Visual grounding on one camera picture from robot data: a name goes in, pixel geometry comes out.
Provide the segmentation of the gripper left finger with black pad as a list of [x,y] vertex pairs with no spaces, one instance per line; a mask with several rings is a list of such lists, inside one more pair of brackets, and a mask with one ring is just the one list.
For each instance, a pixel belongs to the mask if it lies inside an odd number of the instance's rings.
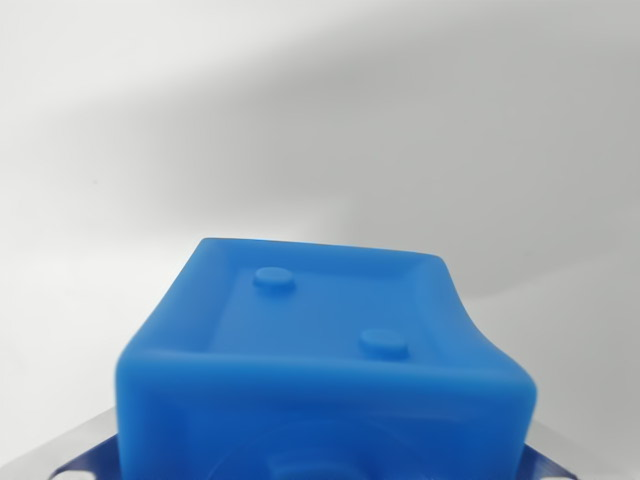
[[117,479],[118,428],[116,412],[110,408],[65,433],[59,442],[65,447],[49,479]]

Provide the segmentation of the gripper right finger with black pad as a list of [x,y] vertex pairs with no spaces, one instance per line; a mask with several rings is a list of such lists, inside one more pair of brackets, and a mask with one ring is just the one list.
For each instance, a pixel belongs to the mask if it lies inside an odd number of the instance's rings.
[[552,430],[531,430],[519,466],[520,479],[595,479],[597,459]]

